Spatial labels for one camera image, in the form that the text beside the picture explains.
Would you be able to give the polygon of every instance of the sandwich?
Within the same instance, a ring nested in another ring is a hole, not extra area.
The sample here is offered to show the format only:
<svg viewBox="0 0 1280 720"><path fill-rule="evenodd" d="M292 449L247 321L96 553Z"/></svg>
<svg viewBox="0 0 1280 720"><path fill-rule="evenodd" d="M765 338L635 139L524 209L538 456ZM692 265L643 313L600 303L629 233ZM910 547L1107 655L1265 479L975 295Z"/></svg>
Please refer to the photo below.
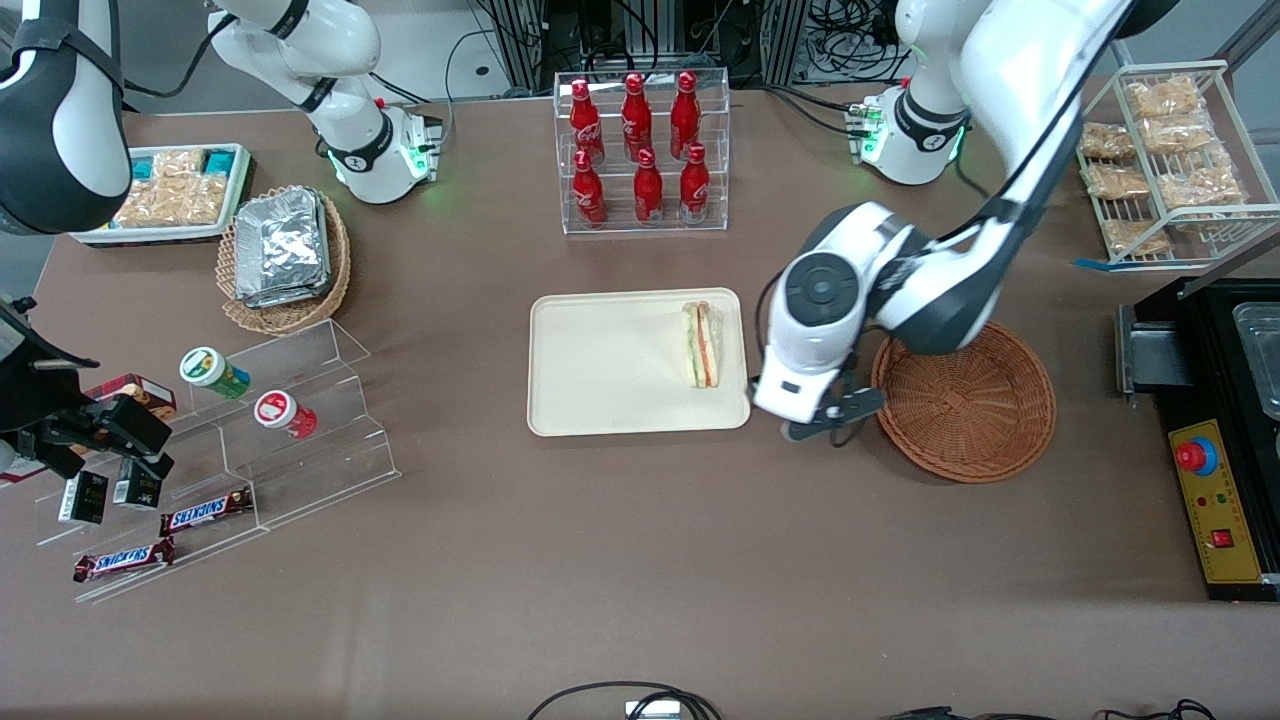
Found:
<svg viewBox="0 0 1280 720"><path fill-rule="evenodd" d="M709 302L689 302L685 318L685 368L689 384L696 388L719 386L719 322Z"/></svg>

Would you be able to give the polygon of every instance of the round wicker basket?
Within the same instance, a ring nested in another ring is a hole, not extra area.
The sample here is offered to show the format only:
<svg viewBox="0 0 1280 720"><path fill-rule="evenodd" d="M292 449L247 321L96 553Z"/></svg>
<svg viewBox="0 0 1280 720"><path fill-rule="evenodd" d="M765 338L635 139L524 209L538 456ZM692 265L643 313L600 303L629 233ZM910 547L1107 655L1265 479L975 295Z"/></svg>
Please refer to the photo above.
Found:
<svg viewBox="0 0 1280 720"><path fill-rule="evenodd" d="M896 340L876 354L881 427L913 462L961 483L993 483L1029 468L1053 437L1057 401L1032 348L987 323L951 355L914 355Z"/></svg>
<svg viewBox="0 0 1280 720"><path fill-rule="evenodd" d="M284 192L285 187L276 187L266 191L259 197L274 197ZM223 238L218 243L218 266L214 277L218 288L230 300L223 305L223 311L239 327L266 333L270 336L285 336L320 320L332 316L342 300L347 296L347 286L351 283L351 242L347 238L347 225L343 224L338 209L328 197L324 199L324 214L328 223L325 229L329 236L329 264L333 268L333 287L324 297L251 310L244 304L236 300L236 223L232 223L223 232Z"/></svg>

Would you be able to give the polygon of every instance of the clear acrylic shelf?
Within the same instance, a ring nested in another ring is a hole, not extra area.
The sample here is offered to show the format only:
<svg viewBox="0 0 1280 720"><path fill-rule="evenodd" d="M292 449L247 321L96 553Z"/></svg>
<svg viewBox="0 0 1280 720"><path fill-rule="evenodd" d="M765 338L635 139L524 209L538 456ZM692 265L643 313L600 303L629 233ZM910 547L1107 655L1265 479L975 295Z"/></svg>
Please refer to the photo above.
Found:
<svg viewBox="0 0 1280 720"><path fill-rule="evenodd" d="M398 478L387 432L369 415L360 377L349 365L367 356L369 351L332 320L229 355L251 374L250 391L224 401L192 388L195 413L170 423L174 434L165 451L173 456L174 469L164 480L157 510L108 502L101 525L67 525L58 521L61 486L38 498L37 544L51 548L50 561L67 565L68 591L76 593L76 601L116 597ZM269 389L287 389L300 405L312 409L319 419L315 433L300 441L260 425L252 404ZM97 455L86 469L110 478L114 488L119 464L114 456ZM82 555L157 542L161 514L243 487L253 492L253 510L174 534L173 565L84 584L72 582Z"/></svg>
<svg viewBox="0 0 1280 720"><path fill-rule="evenodd" d="M730 168L730 90L726 68L690 68L698 76L698 105L701 109L699 140L707 146L707 170L710 173L707 219L690 225L680 219L680 173L685 161L671 156L671 105L676 99L678 72L652 72L645 81L645 96L653 110L653 146L662 174L662 223L645 227L636 220L632 181L636 165L630 160L622 137L622 102L626 99L623 79L630 70L603 70L590 73L557 73L552 102L556 110L556 161L561 184L561 224L568 236L598 236L600 233L648 232L671 233L687 231L723 231L728 228L728 168ZM608 222L600 229L591 229L577 211L573 199L573 127L570 111L573 99L570 83L586 78L591 87L591 101L600 113L600 132L604 136L604 163L595 168L604 186L604 204Z"/></svg>

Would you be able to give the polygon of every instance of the table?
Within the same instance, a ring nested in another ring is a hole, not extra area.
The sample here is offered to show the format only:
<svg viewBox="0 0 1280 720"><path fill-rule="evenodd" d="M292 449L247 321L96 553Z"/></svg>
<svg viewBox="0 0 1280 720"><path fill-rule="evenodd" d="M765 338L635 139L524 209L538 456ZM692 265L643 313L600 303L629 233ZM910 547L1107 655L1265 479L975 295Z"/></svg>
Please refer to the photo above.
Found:
<svg viewBox="0 0 1280 720"><path fill-rule="evenodd" d="M538 297L724 286L749 309L837 206L877 200L940 233L979 204L951 172L902 188L851 167L838 136L763 94L735 102L731 229L604 242L561 234L545 101L457 106L443 179L383 208L343 192L298 113L131 117L134 145L241 142L255 190L337 201L356 259L338 320L374 352L360 372L404 477L99 606L74 606L70 568L27 542L56 480L0 492L0 714L524 717L622 678L703 693L733 720L938 703L1066 720L1181 696L1221 717L1280 714L1275 609L1203 600L1155 413L1114 389L1111 313L1169 278L1070 265L1100 251L1074 176L996 310L1059 397L1052 446L1016 479L940 480L874 425L841 451L788 445L759 411L735 432L529 432ZM975 137L965 168L992 187ZM35 319L102 361L88 384L177 386L188 347L262 340L219 311L214 256L61 238ZM628 697L547 717L618 717Z"/></svg>

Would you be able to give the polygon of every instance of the bottle cap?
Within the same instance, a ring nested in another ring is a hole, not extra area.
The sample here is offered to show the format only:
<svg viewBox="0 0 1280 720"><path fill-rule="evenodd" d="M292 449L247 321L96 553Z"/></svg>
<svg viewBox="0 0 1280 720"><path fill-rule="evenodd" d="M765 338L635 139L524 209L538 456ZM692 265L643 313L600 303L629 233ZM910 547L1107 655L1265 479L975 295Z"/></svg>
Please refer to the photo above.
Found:
<svg viewBox="0 0 1280 720"><path fill-rule="evenodd" d="M197 347L182 357L178 374L188 383L211 386L227 372L227 359L212 347Z"/></svg>
<svg viewBox="0 0 1280 720"><path fill-rule="evenodd" d="M287 392L273 389L257 398L253 416L268 428L283 428L298 414L298 401Z"/></svg>

